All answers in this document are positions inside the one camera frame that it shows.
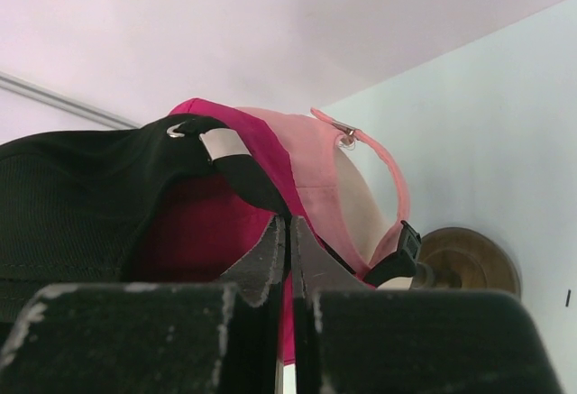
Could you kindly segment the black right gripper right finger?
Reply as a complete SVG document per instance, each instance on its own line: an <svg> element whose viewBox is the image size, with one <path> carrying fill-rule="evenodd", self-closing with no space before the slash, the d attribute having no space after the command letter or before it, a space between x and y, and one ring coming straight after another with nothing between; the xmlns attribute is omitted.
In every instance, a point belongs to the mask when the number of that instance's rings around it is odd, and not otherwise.
<svg viewBox="0 0 577 394"><path fill-rule="evenodd" d="M558 393L536 327L502 292L372 289L290 227L300 393Z"/></svg>

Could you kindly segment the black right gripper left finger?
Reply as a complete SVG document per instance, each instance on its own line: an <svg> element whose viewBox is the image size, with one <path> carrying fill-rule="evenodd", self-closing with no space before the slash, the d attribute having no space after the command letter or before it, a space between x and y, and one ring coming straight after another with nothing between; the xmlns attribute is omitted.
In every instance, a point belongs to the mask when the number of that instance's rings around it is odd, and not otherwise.
<svg viewBox="0 0 577 394"><path fill-rule="evenodd" d="M4 393L279 393L286 229L203 284L56 284L1 351Z"/></svg>

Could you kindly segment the magenta mesh cap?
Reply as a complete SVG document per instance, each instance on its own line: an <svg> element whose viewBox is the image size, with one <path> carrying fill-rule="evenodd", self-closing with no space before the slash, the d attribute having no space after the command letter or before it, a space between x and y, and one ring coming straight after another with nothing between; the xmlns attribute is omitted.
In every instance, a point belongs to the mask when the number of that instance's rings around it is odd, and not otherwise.
<svg viewBox="0 0 577 394"><path fill-rule="evenodd" d="M172 112L214 117L235 129L279 189L290 212L305 217L314 231L296 188L288 152L265 121L242 109L194 98ZM185 179L161 201L136 250L132 273L155 281L211 281L260 240L269 221L270 212L242 201L222 177Z"/></svg>

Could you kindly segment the pink sport cap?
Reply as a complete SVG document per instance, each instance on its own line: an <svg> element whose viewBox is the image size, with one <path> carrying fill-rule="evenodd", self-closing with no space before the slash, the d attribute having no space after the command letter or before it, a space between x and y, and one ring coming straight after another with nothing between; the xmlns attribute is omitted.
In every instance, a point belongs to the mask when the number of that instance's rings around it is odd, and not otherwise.
<svg viewBox="0 0 577 394"><path fill-rule="evenodd" d="M390 153L359 129L314 109L312 116L244 107L265 121L288 152L296 188L312 227L360 276L392 254L409 218L404 176ZM361 142L388 167L397 192L397 218L387 223L364 177L343 148Z"/></svg>

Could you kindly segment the black cap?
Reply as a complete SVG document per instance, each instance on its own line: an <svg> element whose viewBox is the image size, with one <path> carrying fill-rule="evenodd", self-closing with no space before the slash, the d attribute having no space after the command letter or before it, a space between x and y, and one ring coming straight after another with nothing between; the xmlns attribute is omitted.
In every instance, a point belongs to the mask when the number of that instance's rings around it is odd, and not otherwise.
<svg viewBox="0 0 577 394"><path fill-rule="evenodd" d="M204 137L224 124L171 115L120 131L39 133L1 147L1 320L41 288L118 282L176 184L220 175L241 200L289 217L247 153L215 157Z"/></svg>

